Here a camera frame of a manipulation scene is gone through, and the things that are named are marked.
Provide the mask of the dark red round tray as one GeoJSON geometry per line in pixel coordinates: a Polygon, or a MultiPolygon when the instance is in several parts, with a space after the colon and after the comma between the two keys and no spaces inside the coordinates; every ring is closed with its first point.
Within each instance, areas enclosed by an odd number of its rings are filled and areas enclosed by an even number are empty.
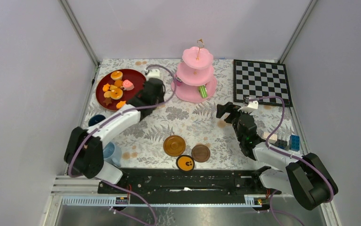
{"type": "Polygon", "coordinates": [[[103,92],[102,88],[105,84],[110,84],[111,87],[114,86],[114,80],[112,80],[110,78],[110,74],[114,71],[109,72],[107,75],[105,75],[98,83],[97,83],[97,88],[95,91],[95,97],[97,99],[97,102],[105,109],[110,110],[110,111],[117,111],[117,108],[115,107],[116,104],[119,101],[129,101],[134,95],[136,95],[141,89],[143,89],[143,85],[146,82],[146,78],[145,76],[133,69],[119,69],[117,71],[121,71],[123,72],[123,78],[121,79],[122,81],[124,80],[130,80],[133,84],[134,84],[134,89],[133,90],[129,90],[126,91],[123,88],[121,88],[123,90],[123,97],[119,100],[114,100],[112,99],[112,104],[109,106],[105,106],[105,104],[103,103],[103,101],[105,100],[106,97],[108,97],[108,95],[105,95],[105,92],[103,92]]]}

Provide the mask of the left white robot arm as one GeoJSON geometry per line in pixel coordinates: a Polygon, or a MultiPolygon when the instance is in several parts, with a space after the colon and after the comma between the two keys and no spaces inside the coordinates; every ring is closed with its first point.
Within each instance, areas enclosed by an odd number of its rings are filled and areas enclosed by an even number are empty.
{"type": "Polygon", "coordinates": [[[127,128],[139,123],[164,102],[164,83],[157,78],[149,79],[133,98],[110,117],[92,127],[72,130],[64,160],[68,163],[68,175],[73,170],[86,178],[98,178],[109,183],[113,192],[120,194],[127,187],[123,172],[104,161],[103,149],[127,128]]]}

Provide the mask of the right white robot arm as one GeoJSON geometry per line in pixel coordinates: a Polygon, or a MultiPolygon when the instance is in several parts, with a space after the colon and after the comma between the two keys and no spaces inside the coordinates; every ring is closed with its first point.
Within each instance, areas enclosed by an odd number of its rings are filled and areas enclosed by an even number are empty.
{"type": "Polygon", "coordinates": [[[257,108],[258,101],[254,99],[247,106],[218,104],[216,111],[218,119],[228,114],[224,121],[232,125],[243,155],[267,164],[254,172],[252,190],[257,194],[268,189],[291,194],[307,210],[332,201],[339,189],[319,156],[285,151],[261,138],[251,115],[257,108]]]}

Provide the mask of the purple cake slice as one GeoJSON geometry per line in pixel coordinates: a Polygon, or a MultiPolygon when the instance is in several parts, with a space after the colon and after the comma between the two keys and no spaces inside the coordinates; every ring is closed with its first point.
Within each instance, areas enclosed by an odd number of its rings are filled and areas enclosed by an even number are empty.
{"type": "Polygon", "coordinates": [[[176,77],[175,77],[174,84],[175,84],[176,86],[181,86],[181,85],[183,84],[183,82],[182,82],[182,80],[181,80],[178,76],[176,76],[176,77]]]}

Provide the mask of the green layered cake slice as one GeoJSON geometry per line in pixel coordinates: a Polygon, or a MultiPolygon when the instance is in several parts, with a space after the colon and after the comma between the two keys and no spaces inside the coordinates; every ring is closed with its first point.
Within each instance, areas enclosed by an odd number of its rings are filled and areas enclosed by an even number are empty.
{"type": "Polygon", "coordinates": [[[205,85],[199,86],[198,91],[200,93],[201,98],[204,99],[208,97],[208,93],[205,85]]]}

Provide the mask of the orange pancake stack toy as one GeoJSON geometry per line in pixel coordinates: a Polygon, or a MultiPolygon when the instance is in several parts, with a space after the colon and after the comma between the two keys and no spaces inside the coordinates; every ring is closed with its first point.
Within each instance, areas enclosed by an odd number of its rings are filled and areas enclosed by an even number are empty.
{"type": "Polygon", "coordinates": [[[123,78],[123,72],[114,71],[110,74],[110,78],[114,81],[121,80],[123,78]]]}

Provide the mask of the black white chessboard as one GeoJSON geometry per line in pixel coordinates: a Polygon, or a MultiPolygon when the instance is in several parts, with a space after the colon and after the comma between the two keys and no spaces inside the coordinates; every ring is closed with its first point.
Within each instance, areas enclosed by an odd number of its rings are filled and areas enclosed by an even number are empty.
{"type": "Polygon", "coordinates": [[[293,107],[285,64],[260,61],[233,61],[233,101],[243,103],[247,98],[267,97],[262,105],[293,107]]]}

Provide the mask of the brown star cookie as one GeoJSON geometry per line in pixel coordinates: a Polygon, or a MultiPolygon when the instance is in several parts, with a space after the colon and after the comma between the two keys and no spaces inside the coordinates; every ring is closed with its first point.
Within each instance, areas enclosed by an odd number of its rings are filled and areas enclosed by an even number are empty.
{"type": "Polygon", "coordinates": [[[103,103],[105,104],[105,106],[111,105],[112,104],[112,98],[106,97],[105,100],[103,101],[103,103]]]}

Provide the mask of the floral tablecloth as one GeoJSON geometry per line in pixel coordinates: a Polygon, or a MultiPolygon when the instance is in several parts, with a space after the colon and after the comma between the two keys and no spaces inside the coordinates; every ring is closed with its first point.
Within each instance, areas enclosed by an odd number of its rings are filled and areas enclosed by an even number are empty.
{"type": "MultiPolygon", "coordinates": [[[[91,98],[87,105],[82,127],[88,126],[91,117],[101,114],[109,117],[115,112],[106,110],[95,95],[97,84],[110,72],[119,69],[133,69],[142,72],[147,65],[162,65],[175,72],[180,59],[104,59],[101,62],[91,98]]],[[[176,158],[168,156],[163,143],[171,135],[178,135],[186,142],[183,154],[191,155],[195,145],[205,145],[211,156],[204,163],[196,163],[196,169],[254,170],[263,163],[245,157],[236,139],[231,124],[217,119],[217,104],[233,102],[233,60],[215,59],[214,75],[217,79],[216,92],[208,100],[195,104],[174,96],[168,103],[156,108],[148,117],[126,129],[111,140],[122,151],[120,164],[127,168],[175,169],[176,158]]],[[[281,118],[281,106],[259,105],[252,112],[257,124],[257,134],[272,132],[281,118]]],[[[290,108],[285,109],[284,120],[276,134],[279,139],[289,140],[291,134],[298,135],[290,108]]]]}

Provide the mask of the light brown wooden coaster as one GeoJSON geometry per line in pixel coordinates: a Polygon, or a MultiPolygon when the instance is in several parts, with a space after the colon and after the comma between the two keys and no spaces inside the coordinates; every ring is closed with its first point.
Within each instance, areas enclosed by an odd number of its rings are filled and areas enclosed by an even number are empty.
{"type": "Polygon", "coordinates": [[[168,156],[177,157],[184,153],[186,142],[182,137],[172,135],[165,139],[163,149],[168,156]]]}

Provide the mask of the dark grey brick baseplate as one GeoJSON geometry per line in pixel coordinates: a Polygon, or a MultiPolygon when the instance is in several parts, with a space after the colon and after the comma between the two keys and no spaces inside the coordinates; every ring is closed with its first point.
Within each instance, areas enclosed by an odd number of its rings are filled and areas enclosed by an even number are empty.
{"type": "Polygon", "coordinates": [[[279,149],[283,149],[285,151],[289,150],[289,143],[286,140],[278,139],[274,145],[279,149]]]}

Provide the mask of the dark blue mug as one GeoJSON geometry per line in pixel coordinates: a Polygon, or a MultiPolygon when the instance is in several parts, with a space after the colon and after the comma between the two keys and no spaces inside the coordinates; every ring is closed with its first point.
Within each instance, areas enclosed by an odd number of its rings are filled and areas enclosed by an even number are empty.
{"type": "Polygon", "coordinates": [[[96,114],[89,119],[88,126],[89,127],[94,126],[94,125],[102,122],[104,119],[106,119],[106,117],[104,115],[96,114]]]}

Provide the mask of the blue toy brick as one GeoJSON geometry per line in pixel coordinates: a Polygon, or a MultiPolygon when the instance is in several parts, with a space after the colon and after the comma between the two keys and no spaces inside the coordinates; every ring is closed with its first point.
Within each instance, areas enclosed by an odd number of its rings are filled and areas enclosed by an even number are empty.
{"type": "Polygon", "coordinates": [[[289,137],[289,149],[291,151],[300,151],[300,137],[297,135],[290,135],[289,137]]]}

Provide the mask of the light blue mug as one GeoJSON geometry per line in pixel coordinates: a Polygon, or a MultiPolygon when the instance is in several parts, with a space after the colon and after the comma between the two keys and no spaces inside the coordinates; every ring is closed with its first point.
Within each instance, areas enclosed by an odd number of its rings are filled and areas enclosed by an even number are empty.
{"type": "Polygon", "coordinates": [[[112,142],[109,142],[103,149],[103,158],[104,161],[116,166],[121,167],[121,157],[122,150],[121,148],[112,142]]]}

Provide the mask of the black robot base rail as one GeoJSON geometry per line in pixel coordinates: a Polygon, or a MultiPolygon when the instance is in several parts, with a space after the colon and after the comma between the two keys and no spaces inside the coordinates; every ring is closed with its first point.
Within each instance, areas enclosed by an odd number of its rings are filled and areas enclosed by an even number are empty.
{"type": "Polygon", "coordinates": [[[245,195],[265,198],[256,170],[124,168],[118,186],[142,196],[149,204],[242,204],[245,195]]]}

